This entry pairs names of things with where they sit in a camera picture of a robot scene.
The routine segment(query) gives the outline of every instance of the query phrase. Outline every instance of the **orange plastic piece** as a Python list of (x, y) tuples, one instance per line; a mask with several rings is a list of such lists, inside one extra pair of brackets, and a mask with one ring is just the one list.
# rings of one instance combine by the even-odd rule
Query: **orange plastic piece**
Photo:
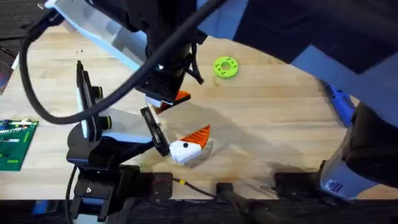
[(175, 101), (181, 100), (182, 98), (189, 96), (190, 94), (187, 93), (186, 91), (179, 91), (177, 94), (177, 97), (175, 97)]
[(203, 149), (206, 146), (207, 141), (210, 137), (210, 125), (198, 130), (184, 138), (181, 138), (180, 141), (192, 142), (199, 144), (200, 147)]

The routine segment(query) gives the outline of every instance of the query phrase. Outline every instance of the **orange and white object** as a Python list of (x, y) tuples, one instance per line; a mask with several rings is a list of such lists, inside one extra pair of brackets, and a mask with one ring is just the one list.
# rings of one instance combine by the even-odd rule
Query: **orange and white object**
[(210, 136), (210, 125), (170, 144), (170, 155), (179, 164), (199, 156)]

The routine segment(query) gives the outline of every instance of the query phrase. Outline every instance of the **wooden table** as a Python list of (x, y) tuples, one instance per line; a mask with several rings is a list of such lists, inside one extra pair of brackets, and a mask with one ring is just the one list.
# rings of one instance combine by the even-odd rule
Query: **wooden table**
[[(220, 56), (234, 57), (239, 74), (231, 80), (213, 75)], [(75, 70), (81, 60), (94, 85), (109, 94), (131, 73), (110, 54), (63, 27), (48, 30), (29, 51), (30, 76), (41, 102), (51, 113), (76, 112)], [(206, 80), (200, 86), (187, 77), (183, 89), (192, 100), (164, 113), (171, 141), (211, 124), (212, 150), (184, 167), (163, 159), (156, 150), (128, 164), (143, 170), (170, 171), (174, 176), (214, 192), (217, 182), (232, 182), (246, 197), (275, 198), (272, 174), (277, 171), (317, 170), (339, 146), (345, 128), (327, 104), (312, 76), (262, 52), (228, 40), (209, 38), (199, 47), (198, 64)], [(137, 113), (144, 106), (138, 91), (113, 107)], [(72, 125), (42, 120), (28, 103), (16, 70), (0, 97), (0, 119), (39, 119), (40, 126), (20, 172), (0, 172), (0, 199), (64, 198), (72, 170), (65, 157)], [(175, 184), (174, 198), (204, 198)], [(361, 198), (398, 198), (396, 190), (375, 187)]]

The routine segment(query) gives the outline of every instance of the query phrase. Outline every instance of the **green plastic gear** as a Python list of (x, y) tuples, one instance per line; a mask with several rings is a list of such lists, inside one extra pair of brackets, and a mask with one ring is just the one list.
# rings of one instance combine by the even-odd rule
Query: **green plastic gear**
[(238, 73), (239, 65), (231, 57), (224, 56), (214, 62), (214, 73), (218, 78), (230, 79)]

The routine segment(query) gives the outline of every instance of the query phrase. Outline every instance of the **gray carpet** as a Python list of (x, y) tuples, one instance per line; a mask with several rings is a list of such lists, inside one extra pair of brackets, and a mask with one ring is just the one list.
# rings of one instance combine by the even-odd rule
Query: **gray carpet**
[[(4, 40), (25, 36), (21, 26), (32, 23), (42, 14), (37, 7), (40, 0), (0, 0), (0, 46), (17, 54), (21, 46), (20, 40)], [(14, 58), (0, 51), (0, 60), (12, 65)]]

